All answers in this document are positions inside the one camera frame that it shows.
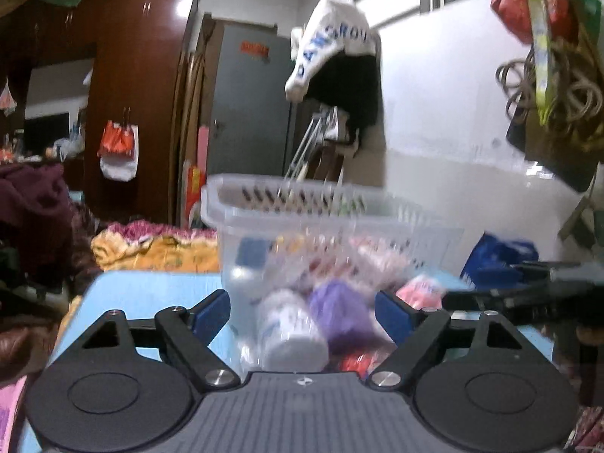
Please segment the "orange white hanging bag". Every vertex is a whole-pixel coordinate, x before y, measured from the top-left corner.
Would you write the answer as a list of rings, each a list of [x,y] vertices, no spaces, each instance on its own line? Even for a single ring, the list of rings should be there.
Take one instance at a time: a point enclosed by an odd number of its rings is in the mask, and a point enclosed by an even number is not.
[[[97,156],[103,177],[117,182],[132,181],[138,169],[138,127],[108,121],[102,132]]]

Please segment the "blue shopping bag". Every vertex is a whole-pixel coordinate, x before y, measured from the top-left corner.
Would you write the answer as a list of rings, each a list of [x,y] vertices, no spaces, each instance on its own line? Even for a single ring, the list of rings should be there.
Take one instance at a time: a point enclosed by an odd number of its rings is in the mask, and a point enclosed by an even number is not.
[[[535,245],[528,240],[506,240],[484,232],[470,252],[461,278],[476,290],[517,287],[522,272],[517,265],[539,259]]]

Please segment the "red hanging bag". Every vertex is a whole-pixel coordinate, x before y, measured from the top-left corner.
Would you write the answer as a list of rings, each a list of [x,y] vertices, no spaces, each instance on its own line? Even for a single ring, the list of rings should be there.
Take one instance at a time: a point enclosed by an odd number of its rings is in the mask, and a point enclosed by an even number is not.
[[[522,44],[532,43],[528,0],[492,0],[490,7]],[[553,38],[575,42],[578,39],[578,24],[570,1],[547,0],[547,7]]]

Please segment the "maroon clothing pile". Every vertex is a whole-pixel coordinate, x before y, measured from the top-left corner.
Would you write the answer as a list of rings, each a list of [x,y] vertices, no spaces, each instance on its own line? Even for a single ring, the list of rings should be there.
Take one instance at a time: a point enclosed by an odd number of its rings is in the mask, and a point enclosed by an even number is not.
[[[1,167],[1,281],[86,293],[101,274],[90,248],[95,220],[74,202],[60,164]]]

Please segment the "dark red wooden wardrobe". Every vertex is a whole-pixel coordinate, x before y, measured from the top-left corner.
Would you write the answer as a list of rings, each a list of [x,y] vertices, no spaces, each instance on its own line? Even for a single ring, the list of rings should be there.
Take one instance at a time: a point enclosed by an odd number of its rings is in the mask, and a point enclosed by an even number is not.
[[[95,216],[175,215],[175,101],[191,7],[197,0],[82,0],[73,8],[30,0],[1,20],[1,72],[13,84],[38,66],[92,59],[85,128],[85,202]],[[112,181],[97,155],[109,121],[137,126],[139,161],[129,182]]]

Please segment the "yellow floral blanket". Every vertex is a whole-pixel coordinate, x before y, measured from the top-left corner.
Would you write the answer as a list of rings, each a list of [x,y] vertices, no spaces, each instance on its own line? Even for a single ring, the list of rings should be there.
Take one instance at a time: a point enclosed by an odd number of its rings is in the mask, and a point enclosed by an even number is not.
[[[215,230],[182,229],[138,220],[112,223],[90,242],[102,271],[205,274],[220,270]]]

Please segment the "pink packet red characters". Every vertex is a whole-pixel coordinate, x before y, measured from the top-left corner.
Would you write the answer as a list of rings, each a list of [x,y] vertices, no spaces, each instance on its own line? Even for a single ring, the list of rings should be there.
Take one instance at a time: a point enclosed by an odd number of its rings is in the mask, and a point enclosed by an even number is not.
[[[445,289],[426,274],[420,274],[407,281],[395,295],[415,310],[441,309]]]

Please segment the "white hat blue letters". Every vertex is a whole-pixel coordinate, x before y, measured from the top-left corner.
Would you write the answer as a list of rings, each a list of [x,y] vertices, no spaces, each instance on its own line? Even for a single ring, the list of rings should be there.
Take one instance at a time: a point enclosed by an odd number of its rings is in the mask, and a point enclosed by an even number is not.
[[[352,0],[319,0],[298,41],[286,99],[300,103],[310,80],[334,56],[376,56],[377,43],[364,13]]]

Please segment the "metal crutches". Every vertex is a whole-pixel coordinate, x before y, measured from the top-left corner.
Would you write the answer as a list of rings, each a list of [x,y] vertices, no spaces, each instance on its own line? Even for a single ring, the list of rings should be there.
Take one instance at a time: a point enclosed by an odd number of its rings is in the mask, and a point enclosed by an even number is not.
[[[285,178],[288,180],[299,179],[304,168],[310,162],[312,155],[320,151],[322,146],[325,146],[329,141],[334,142],[338,138],[338,134],[338,108],[326,108],[323,106],[319,112],[312,115],[303,138],[293,155],[291,164],[286,171]]]

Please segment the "grey door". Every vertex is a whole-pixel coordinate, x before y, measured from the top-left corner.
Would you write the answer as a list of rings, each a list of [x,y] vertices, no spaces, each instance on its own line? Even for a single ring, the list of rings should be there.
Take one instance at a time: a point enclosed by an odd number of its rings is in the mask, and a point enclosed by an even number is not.
[[[284,174],[290,149],[290,43],[269,29],[221,24],[208,174]]]

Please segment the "white cylindrical bottle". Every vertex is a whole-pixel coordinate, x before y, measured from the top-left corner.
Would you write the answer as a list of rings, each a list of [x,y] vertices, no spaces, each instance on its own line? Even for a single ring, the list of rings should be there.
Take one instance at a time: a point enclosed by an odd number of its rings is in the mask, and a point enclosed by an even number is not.
[[[269,293],[257,307],[256,327],[263,371],[315,373],[328,365],[327,340],[299,293],[286,288]]]

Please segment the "purple crinkled packet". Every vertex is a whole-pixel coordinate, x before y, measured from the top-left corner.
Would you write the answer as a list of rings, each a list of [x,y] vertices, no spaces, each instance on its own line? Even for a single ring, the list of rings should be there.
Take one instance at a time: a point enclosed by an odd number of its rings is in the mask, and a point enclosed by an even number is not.
[[[345,281],[331,280],[315,287],[308,308],[332,355],[393,345],[378,325],[373,306]]]

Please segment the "white plastic laundry basket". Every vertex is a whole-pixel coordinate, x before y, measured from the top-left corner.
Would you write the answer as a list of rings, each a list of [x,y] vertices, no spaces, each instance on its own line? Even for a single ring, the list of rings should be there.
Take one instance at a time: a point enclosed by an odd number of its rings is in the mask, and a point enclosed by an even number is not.
[[[442,268],[462,228],[375,187],[278,177],[208,178],[201,217],[218,236],[230,323],[244,332],[274,290],[308,294],[341,280],[366,300]]]

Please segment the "black hanging garment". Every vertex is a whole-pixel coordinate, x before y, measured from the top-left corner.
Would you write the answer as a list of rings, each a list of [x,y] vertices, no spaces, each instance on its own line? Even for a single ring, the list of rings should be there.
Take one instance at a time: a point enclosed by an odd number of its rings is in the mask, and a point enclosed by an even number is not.
[[[306,96],[334,106],[348,115],[346,129],[354,143],[365,128],[374,126],[380,107],[380,76],[376,55],[331,57],[310,79]]]

